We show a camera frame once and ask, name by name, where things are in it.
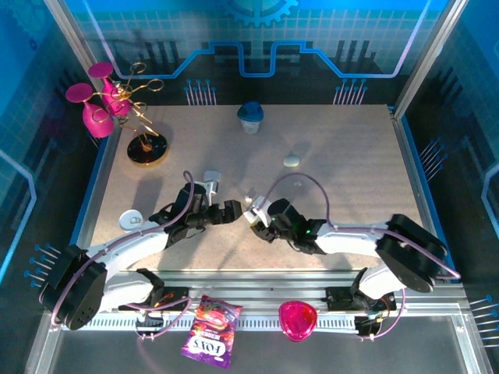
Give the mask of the white and orange drink can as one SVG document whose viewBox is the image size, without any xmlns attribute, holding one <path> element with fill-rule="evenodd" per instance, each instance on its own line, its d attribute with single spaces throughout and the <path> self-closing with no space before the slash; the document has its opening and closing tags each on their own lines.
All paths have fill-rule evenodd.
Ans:
<svg viewBox="0 0 499 374">
<path fill-rule="evenodd" d="M 121 214 L 118 220 L 119 227 L 124 232 L 133 231 L 141 226 L 143 223 L 143 215 L 138 210 L 126 210 Z"/>
</svg>

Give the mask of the white cup with blue lid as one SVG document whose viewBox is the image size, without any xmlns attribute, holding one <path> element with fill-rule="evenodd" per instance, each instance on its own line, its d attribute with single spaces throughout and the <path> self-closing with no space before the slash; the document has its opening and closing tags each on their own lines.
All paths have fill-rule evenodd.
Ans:
<svg viewBox="0 0 499 374">
<path fill-rule="evenodd" d="M 264 118 L 264 111 L 259 102 L 248 101 L 239 108 L 237 117 L 243 130 L 252 135 L 258 132 L 260 123 Z"/>
</svg>

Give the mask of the translucent heart-shaped plastic bowl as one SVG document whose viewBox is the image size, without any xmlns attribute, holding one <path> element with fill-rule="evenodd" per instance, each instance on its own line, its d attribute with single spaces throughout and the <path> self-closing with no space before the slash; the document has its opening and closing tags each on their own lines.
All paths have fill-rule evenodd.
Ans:
<svg viewBox="0 0 499 374">
<path fill-rule="evenodd" d="M 317 325 L 316 309 L 301 301 L 284 302 L 278 310 L 283 334 L 292 342 L 307 339 Z"/>
</svg>

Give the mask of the small black controller box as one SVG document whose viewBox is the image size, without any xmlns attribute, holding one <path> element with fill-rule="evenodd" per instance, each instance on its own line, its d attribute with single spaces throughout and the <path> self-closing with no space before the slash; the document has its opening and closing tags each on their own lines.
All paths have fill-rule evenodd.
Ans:
<svg viewBox="0 0 499 374">
<path fill-rule="evenodd" d="M 135 328 L 137 331 L 156 331 L 162 329 L 164 324 L 165 321 L 161 316 L 151 317 L 148 314 L 144 314 L 137 317 Z"/>
<path fill-rule="evenodd" d="M 369 337 L 370 335 L 377 335 L 381 329 L 381 322 L 377 317 L 369 316 L 355 316 L 354 324 L 361 337 Z"/>
</svg>

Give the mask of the purple candy bag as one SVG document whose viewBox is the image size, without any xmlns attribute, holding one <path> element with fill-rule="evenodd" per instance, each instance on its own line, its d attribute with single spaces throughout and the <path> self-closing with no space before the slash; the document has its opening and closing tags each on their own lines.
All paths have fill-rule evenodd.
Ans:
<svg viewBox="0 0 499 374">
<path fill-rule="evenodd" d="M 181 355 L 229 369 L 235 331 L 243 307 L 203 295 Z"/>
</svg>

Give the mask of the pink wine glass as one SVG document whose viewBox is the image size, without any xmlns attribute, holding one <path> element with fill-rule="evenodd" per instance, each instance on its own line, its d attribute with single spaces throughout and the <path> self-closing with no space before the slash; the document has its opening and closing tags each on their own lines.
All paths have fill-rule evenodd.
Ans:
<svg viewBox="0 0 499 374">
<path fill-rule="evenodd" d="M 90 103 L 94 95 L 93 87 L 88 83 L 76 83 L 65 92 L 68 101 L 83 104 L 83 123 L 89 133 L 94 138 L 103 139 L 114 131 L 114 122 L 102 106 Z"/>
<path fill-rule="evenodd" d="M 110 75 L 114 72 L 110 62 L 98 62 L 88 69 L 91 77 L 101 79 L 104 87 L 102 90 L 102 100 L 108 113 L 115 117 L 126 117 L 130 110 L 130 102 L 119 97 L 119 90 Z"/>
</svg>

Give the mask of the aluminium frame rail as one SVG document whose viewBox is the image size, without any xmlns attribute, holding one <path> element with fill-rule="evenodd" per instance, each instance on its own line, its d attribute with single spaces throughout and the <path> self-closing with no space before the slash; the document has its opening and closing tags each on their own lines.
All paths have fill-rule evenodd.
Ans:
<svg viewBox="0 0 499 374">
<path fill-rule="evenodd" d="M 197 307 L 202 295 L 241 305 L 255 316 L 275 316 L 281 303 L 307 302 L 326 314 L 321 300 L 329 287 L 350 287 L 355 271 L 158 271 L 168 287 L 188 287 Z M 438 283 L 431 293 L 405 291 L 404 316 L 450 316 L 467 313 L 470 306 L 461 284 Z"/>
</svg>

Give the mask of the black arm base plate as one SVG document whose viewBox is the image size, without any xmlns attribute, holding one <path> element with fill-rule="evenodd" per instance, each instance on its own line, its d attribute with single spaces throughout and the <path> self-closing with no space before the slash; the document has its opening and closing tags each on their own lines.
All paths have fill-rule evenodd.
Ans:
<svg viewBox="0 0 499 374">
<path fill-rule="evenodd" d="M 322 301 L 327 304 L 327 310 L 330 312 L 393 312 L 397 310 L 393 293 L 386 294 L 379 299 L 372 299 L 348 287 L 325 288 L 325 297 Z"/>
<path fill-rule="evenodd" d="M 166 287 L 161 292 L 154 292 L 145 302 L 136 303 L 138 310 L 150 310 L 164 305 L 177 302 L 189 296 L 189 288 L 187 287 Z M 120 312 L 137 310 L 137 308 L 130 307 L 129 305 L 120 305 L 118 307 Z"/>
</svg>

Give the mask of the aluminium frame post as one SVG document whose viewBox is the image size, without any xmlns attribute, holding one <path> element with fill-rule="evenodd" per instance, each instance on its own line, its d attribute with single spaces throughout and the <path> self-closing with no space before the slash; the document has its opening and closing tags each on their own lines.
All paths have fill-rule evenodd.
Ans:
<svg viewBox="0 0 499 374">
<path fill-rule="evenodd" d="M 400 121 L 407 111 L 468 3 L 469 0 L 448 0 L 440 19 L 436 23 L 429 40 L 395 103 L 393 111 L 393 119 L 395 121 Z"/>
<path fill-rule="evenodd" d="M 90 67 L 97 63 L 97 59 L 69 10 L 66 0 L 43 0 L 43 2 L 78 61 L 79 68 L 76 69 L 76 72 L 70 72 L 69 68 L 64 69 L 65 89 L 67 90 L 76 83 L 89 83 L 94 92 L 101 92 L 104 89 L 103 81 L 91 77 L 88 73 Z"/>
</svg>

